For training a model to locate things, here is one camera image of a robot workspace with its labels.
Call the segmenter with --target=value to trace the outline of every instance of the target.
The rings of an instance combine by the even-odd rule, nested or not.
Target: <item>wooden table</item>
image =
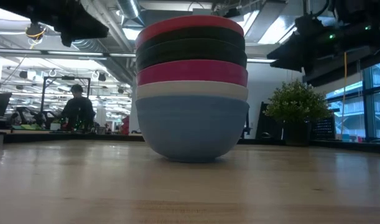
[[[212,164],[143,142],[0,149],[0,223],[380,223],[380,154],[236,146]]]

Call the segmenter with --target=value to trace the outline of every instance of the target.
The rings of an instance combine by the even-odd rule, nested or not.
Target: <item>white bowl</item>
[[[246,101],[248,89],[237,84],[213,81],[169,81],[138,86],[137,99],[153,96],[222,96]]]

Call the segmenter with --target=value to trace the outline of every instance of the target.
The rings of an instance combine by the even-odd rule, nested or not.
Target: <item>red bowl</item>
[[[216,81],[246,87],[248,71],[240,65],[218,60],[179,60],[141,70],[137,85],[167,81]]]
[[[137,36],[136,48],[139,48],[142,43],[155,37],[158,34],[186,27],[200,26],[224,27],[236,31],[242,36],[244,35],[242,27],[231,19],[226,19],[219,16],[181,16],[173,19],[167,19],[162,22],[157,22],[143,29]]]

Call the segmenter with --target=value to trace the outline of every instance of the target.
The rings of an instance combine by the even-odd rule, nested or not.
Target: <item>potted plant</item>
[[[299,80],[283,83],[269,100],[271,103],[263,113],[284,123],[284,139],[291,146],[307,146],[310,123],[330,115],[325,95]]]

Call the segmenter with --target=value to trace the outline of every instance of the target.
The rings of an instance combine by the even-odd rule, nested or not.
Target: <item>stack of bowls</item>
[[[137,116],[146,142],[174,161],[208,162],[238,142],[249,105],[243,30],[216,16],[184,16],[136,40]]]

